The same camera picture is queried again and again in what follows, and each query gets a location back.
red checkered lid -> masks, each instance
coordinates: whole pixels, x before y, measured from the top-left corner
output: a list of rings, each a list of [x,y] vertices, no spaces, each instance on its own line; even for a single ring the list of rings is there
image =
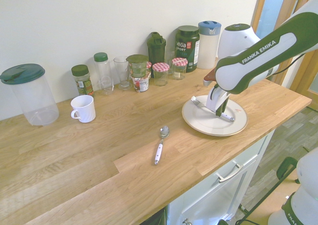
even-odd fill
[[[188,64],[188,61],[185,58],[175,58],[172,60],[172,63],[175,66],[186,66]]]
[[[152,65],[151,62],[148,61],[148,62],[147,62],[147,69],[150,69],[150,68],[151,68],[151,65]]]
[[[166,63],[155,63],[153,65],[153,70],[157,72],[165,72],[169,70],[169,65]]]

green pitcher lid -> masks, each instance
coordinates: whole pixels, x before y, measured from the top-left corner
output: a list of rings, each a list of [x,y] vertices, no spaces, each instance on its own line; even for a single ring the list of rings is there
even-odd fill
[[[104,62],[108,60],[108,55],[104,52],[94,54],[94,60],[96,62]]]
[[[1,75],[1,82],[5,84],[22,84],[38,79],[45,73],[45,69],[37,64],[17,65],[5,70]]]
[[[89,73],[86,65],[76,65],[71,69],[72,74],[76,77],[84,76]]]
[[[149,58],[146,55],[131,55],[131,56],[128,56],[126,60],[129,63],[142,64],[149,61]]]

drinking glass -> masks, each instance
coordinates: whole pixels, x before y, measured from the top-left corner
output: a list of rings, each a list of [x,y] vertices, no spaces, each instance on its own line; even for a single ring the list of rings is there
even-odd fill
[[[121,90],[128,90],[132,87],[132,84],[129,82],[130,70],[126,59],[126,56],[118,56],[114,58],[115,68],[120,80],[118,88]]]

fork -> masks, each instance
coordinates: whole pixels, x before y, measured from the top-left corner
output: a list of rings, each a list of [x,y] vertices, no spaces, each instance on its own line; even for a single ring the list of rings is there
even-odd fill
[[[197,107],[205,107],[207,108],[202,102],[200,102],[195,96],[192,96],[191,97],[191,101],[197,106]],[[228,119],[230,120],[231,122],[234,122],[235,121],[235,118],[234,117],[231,117],[227,114],[225,114],[224,112],[221,113],[221,117],[225,118],[225,119]]]

cabinet handle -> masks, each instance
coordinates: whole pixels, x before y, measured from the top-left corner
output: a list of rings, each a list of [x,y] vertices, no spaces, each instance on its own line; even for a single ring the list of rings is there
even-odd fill
[[[188,219],[185,219],[182,224],[185,224],[185,225],[192,225],[192,223],[188,222]]]
[[[219,173],[216,173],[216,175],[219,177],[220,184],[231,179],[233,176],[235,176],[237,173],[239,173],[243,169],[244,165],[243,164],[242,165],[236,164],[235,166],[238,168],[238,170],[235,171],[234,173],[230,174],[228,177],[223,178]]]

